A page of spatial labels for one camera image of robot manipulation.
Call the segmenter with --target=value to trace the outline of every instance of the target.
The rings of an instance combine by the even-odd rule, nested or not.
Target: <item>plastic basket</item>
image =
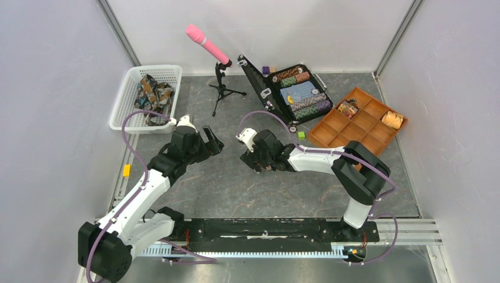
[[[170,117],[174,118],[175,106],[179,97],[180,78],[182,76],[182,68],[178,65],[149,65],[133,67],[128,70],[125,79],[121,83],[120,92],[113,107],[113,112],[110,119],[110,127],[113,130],[121,130],[123,120],[132,112],[138,110],[134,107],[134,102],[137,98],[137,83],[144,75],[151,75],[158,83],[167,82],[175,88],[172,111]],[[136,114],[132,117],[125,131],[129,134],[166,134],[172,132],[176,122],[171,120],[163,126],[148,126],[146,118],[142,114]],[[157,123],[165,122],[164,119],[158,117],[153,121]]]

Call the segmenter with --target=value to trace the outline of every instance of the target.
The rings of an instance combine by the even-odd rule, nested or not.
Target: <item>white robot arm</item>
[[[240,159],[258,173],[267,169],[289,172],[315,171],[336,175],[351,196],[343,221],[355,229],[360,229],[365,223],[385,180],[365,167],[357,171],[353,166],[357,165],[357,162],[334,152],[353,154],[386,176],[390,174],[389,168],[357,141],[333,149],[298,149],[293,144],[284,146],[269,130],[257,133],[251,128],[243,129],[236,138],[247,147]]]
[[[210,127],[203,127],[203,131],[208,138],[206,143],[189,122],[189,116],[182,117],[172,133],[171,142],[163,146],[158,155],[147,165],[149,173],[147,183],[142,186],[143,175],[110,213],[96,224],[86,222],[82,225],[78,231],[78,263],[81,266],[86,267],[90,249],[97,235],[110,221],[113,224],[97,246],[91,271],[111,282],[120,280],[132,260],[144,249],[176,230],[175,223],[181,222],[183,215],[169,208],[159,210],[144,224],[137,225],[137,223],[153,202],[186,172],[188,165],[199,163],[221,152],[224,144],[213,135]],[[122,210],[120,216],[114,218],[119,210]]]

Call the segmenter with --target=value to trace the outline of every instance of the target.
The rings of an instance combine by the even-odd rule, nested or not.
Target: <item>microphone stand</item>
[[[241,92],[241,91],[230,90],[230,89],[226,88],[225,84],[222,83],[222,77],[226,76],[224,71],[226,70],[226,68],[230,67],[231,65],[232,65],[231,60],[229,60],[229,62],[227,64],[222,64],[220,62],[217,62],[215,64],[215,76],[217,77],[217,83],[219,83],[219,85],[209,84],[209,86],[215,87],[217,89],[217,92],[219,93],[219,97],[217,98],[217,102],[215,103],[215,108],[213,109],[212,117],[215,117],[215,111],[217,110],[217,105],[219,104],[219,101],[223,100],[225,97],[229,96],[232,93],[238,93],[238,94],[241,94],[242,96],[246,95],[246,93]]]

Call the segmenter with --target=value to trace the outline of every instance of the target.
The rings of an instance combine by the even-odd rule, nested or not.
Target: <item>cable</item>
[[[215,258],[209,258],[208,256],[203,256],[203,255],[198,255],[195,254],[194,252],[190,252],[185,248],[182,248],[181,246],[177,246],[171,241],[165,240],[165,239],[159,239],[158,241],[163,242],[163,243],[168,243],[169,245],[173,246],[174,248],[177,248],[178,250],[188,254],[195,256],[199,259],[204,259],[204,261],[172,261],[172,264],[179,264],[179,265],[189,265],[189,264],[216,264],[217,259]]]
[[[146,162],[144,162],[144,160],[142,159],[142,157],[140,157],[140,155],[134,150],[134,148],[132,147],[132,145],[130,145],[129,143],[129,140],[127,140],[127,133],[125,132],[125,126],[127,125],[127,122],[130,120],[130,118],[132,118],[132,116],[136,115],[136,114],[140,114],[140,113],[148,113],[148,114],[152,114],[152,115],[157,115],[157,116],[160,116],[161,118],[164,118],[167,122],[170,121],[170,118],[168,118],[167,116],[163,115],[163,114],[160,114],[158,112],[154,112],[154,111],[150,111],[150,110],[137,110],[135,112],[132,112],[130,113],[124,120],[123,120],[123,123],[121,124],[121,138],[123,139],[123,141],[125,142],[125,145],[127,146],[127,148],[130,150],[130,152],[132,152],[132,154],[134,154],[135,158],[138,159],[138,161],[141,163],[142,165],[142,169],[144,170],[144,179],[142,181],[142,184],[141,186],[144,186],[146,183],[147,183],[147,179],[149,178],[149,171],[147,169],[147,164]],[[118,209],[118,211],[113,215],[113,217],[111,219],[117,219],[118,216],[120,216],[120,214],[125,210],[125,208],[137,197],[137,195],[142,192],[142,190],[137,190],[124,204],[122,207],[120,207],[120,209]],[[113,221],[110,220],[106,226],[101,230],[101,232],[99,233],[99,235],[97,235],[97,238],[96,240],[94,241],[94,243],[92,244],[92,248],[90,248],[90,252],[88,253],[88,259],[87,259],[87,265],[86,265],[86,271],[85,271],[85,275],[87,277],[87,281],[88,283],[101,283],[104,278],[102,278],[101,280],[97,281],[97,282],[94,282],[92,280],[92,277],[90,276],[90,267],[91,267],[91,263],[92,263],[92,259],[94,258],[94,253],[96,252],[96,249],[97,249],[97,245],[99,244],[99,242],[101,241],[101,239],[103,238],[104,234],[107,232],[107,230],[109,229],[109,227],[113,224]]]
[[[370,163],[364,161],[363,159],[357,157],[357,156],[354,156],[352,154],[349,154],[349,153],[346,153],[346,152],[339,152],[339,151],[336,151],[336,150],[326,150],[326,149],[305,149],[303,147],[300,146],[300,144],[298,144],[297,140],[294,139],[294,135],[292,135],[292,133],[290,133],[290,131],[288,130],[288,127],[287,125],[285,124],[285,122],[283,122],[278,116],[270,113],[270,112],[267,112],[267,111],[263,111],[263,110],[255,110],[255,111],[252,111],[248,114],[246,114],[245,116],[243,116],[243,118],[241,119],[241,121],[239,122],[239,126],[238,126],[238,133],[237,133],[237,137],[239,137],[239,134],[241,133],[241,128],[242,128],[242,125],[243,125],[243,122],[248,118],[250,117],[251,115],[254,115],[254,114],[258,114],[258,113],[262,113],[262,114],[267,114],[273,118],[275,118],[276,120],[278,120],[278,122],[281,123],[281,125],[285,128],[285,131],[288,133],[288,137],[290,138],[290,140],[292,141],[292,143],[294,144],[294,146],[304,152],[304,153],[328,153],[328,154],[339,154],[339,155],[342,155],[342,156],[345,156],[345,157],[348,157],[350,159],[353,159],[359,163],[361,163],[362,165],[368,167],[370,170],[372,170],[373,172],[375,172],[377,175],[379,175],[382,179],[384,179],[385,181],[387,181],[389,184],[392,185],[392,188],[380,195],[378,195],[378,198],[379,200],[382,199],[383,196],[387,196],[393,192],[396,191],[397,189],[397,185],[396,183],[394,183],[394,181],[391,180],[391,178],[389,178],[388,176],[386,176],[384,173],[382,173],[379,169],[375,168],[374,166],[372,166]],[[372,215],[371,212],[373,211],[373,208],[375,207],[375,205],[373,205],[370,209],[370,212],[369,212],[369,215]],[[398,227],[397,227],[397,220],[396,220],[396,217],[390,213],[384,213],[384,214],[381,214],[381,215],[377,215],[377,216],[368,216],[368,219],[369,220],[375,220],[375,219],[378,219],[380,217],[384,217],[384,216],[389,216],[391,217],[392,219],[394,219],[394,227],[396,228],[396,231],[394,233],[394,239],[392,241],[392,244],[389,246],[389,248],[380,256],[374,258],[374,259],[371,259],[367,262],[349,262],[350,265],[354,264],[354,265],[365,265],[365,264],[369,264],[371,262],[375,262],[375,261],[379,261],[381,259],[383,259],[384,257],[386,257],[391,251],[392,249],[394,248],[394,245],[396,244],[396,240],[397,240],[397,232],[398,232]]]
[[[397,227],[396,217],[393,214],[391,214],[391,213],[383,213],[383,214],[377,215],[375,217],[368,217],[368,219],[369,220],[375,220],[375,219],[378,219],[378,218],[384,217],[384,216],[391,217],[394,220],[394,228],[395,228],[394,239],[392,240],[392,243],[389,246],[389,248],[383,254],[381,254],[381,255],[377,256],[376,258],[373,258],[373,259],[371,259],[369,261],[365,261],[365,262],[349,262],[349,265],[365,265],[365,264],[369,264],[371,262],[379,261],[379,260],[385,258],[393,250],[394,245],[396,244],[396,241],[397,241],[397,233],[398,233],[398,227]]]
[[[153,212],[154,214],[156,214],[156,211],[154,211],[153,209],[148,209],[148,210],[146,210],[146,213],[147,213],[148,211],[151,211],[151,212]],[[146,223],[145,218],[146,218],[146,214],[144,213],[144,215],[142,216],[142,222],[143,222],[143,223]]]

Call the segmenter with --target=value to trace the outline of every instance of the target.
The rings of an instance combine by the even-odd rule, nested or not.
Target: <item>orange tray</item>
[[[337,108],[352,98],[357,100],[359,111],[349,119]],[[307,139],[318,147],[346,146],[357,140],[378,156],[408,122],[405,117],[401,127],[394,130],[380,121],[387,111],[398,113],[355,87],[309,132]]]

